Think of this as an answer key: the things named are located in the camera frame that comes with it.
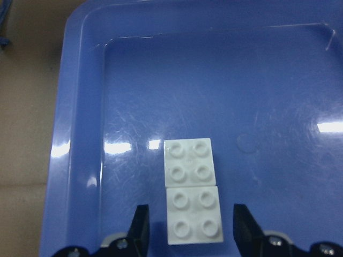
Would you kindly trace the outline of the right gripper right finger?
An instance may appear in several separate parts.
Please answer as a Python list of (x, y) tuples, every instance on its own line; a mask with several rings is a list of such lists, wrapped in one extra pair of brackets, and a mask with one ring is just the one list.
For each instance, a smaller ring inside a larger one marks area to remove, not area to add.
[(260, 256), (265, 235), (244, 204), (234, 204), (233, 236), (241, 256)]

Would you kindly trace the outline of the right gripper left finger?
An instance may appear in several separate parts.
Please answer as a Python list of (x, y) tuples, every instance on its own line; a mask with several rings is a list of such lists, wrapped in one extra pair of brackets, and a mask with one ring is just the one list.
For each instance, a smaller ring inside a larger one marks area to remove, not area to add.
[(138, 205), (127, 234), (128, 256), (147, 256), (150, 242), (150, 209)]

